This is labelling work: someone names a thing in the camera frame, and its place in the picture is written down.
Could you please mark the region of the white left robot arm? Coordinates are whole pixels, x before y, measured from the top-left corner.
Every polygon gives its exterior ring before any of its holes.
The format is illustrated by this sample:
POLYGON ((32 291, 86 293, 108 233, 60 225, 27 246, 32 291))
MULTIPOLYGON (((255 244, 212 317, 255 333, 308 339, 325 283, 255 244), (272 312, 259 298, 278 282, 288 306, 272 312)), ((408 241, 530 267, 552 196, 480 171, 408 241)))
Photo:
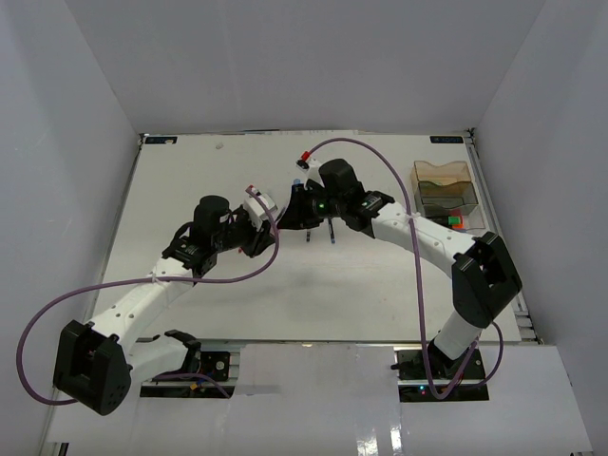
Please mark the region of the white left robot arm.
POLYGON ((257 257, 277 246, 276 204, 254 187, 237 209, 227 199, 200 199, 192 220, 178 229, 144 280, 109 309, 61 331, 53 385, 105 416, 124 400, 132 383, 156 377, 189 379, 200 370, 200 342, 168 330, 141 344, 143 332, 206 274, 221 253, 240 250, 257 257))

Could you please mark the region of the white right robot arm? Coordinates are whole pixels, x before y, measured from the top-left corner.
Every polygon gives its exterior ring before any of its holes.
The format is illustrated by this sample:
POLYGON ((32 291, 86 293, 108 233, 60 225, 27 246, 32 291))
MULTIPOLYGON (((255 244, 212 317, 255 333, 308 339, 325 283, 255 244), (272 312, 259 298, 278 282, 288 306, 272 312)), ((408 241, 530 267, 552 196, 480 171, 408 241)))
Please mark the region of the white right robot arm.
POLYGON ((300 159, 296 165, 306 179, 293 186, 280 229, 306 230, 341 219, 354 232, 419 255, 450 278, 454 310, 429 344, 428 364, 436 376, 453 377, 474 339, 522 290, 504 240, 492 232, 480 237, 456 232, 408 214, 393 197, 365 189, 343 159, 300 159))

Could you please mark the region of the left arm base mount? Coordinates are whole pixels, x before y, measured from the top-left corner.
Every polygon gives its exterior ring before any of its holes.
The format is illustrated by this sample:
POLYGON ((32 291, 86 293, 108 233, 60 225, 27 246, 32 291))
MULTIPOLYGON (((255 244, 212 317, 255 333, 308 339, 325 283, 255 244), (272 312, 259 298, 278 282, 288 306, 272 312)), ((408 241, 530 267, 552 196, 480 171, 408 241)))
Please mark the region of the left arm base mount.
POLYGON ((143 383, 142 398, 229 399, 239 374, 239 355, 229 351, 203 351, 194 374, 175 375, 143 383))

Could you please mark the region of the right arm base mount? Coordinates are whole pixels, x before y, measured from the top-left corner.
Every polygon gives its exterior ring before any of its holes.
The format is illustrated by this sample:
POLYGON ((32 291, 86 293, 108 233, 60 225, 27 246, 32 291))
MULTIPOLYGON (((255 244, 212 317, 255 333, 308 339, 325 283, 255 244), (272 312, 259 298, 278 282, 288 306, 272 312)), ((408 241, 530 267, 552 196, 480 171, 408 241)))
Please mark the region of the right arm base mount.
MULTIPOLYGON (((443 393, 455 376, 460 363, 465 359, 463 354, 453 365, 446 368, 433 356, 429 358, 433 383, 438 393, 443 393)), ((401 403, 437 403, 438 399, 431 394, 426 376, 423 355, 420 349, 406 349, 395 352, 395 361, 390 366, 398 378, 398 390, 401 403)), ((490 399, 486 385, 476 384, 486 379, 483 359, 478 349, 458 376, 450 395, 443 402, 486 402, 490 399)))

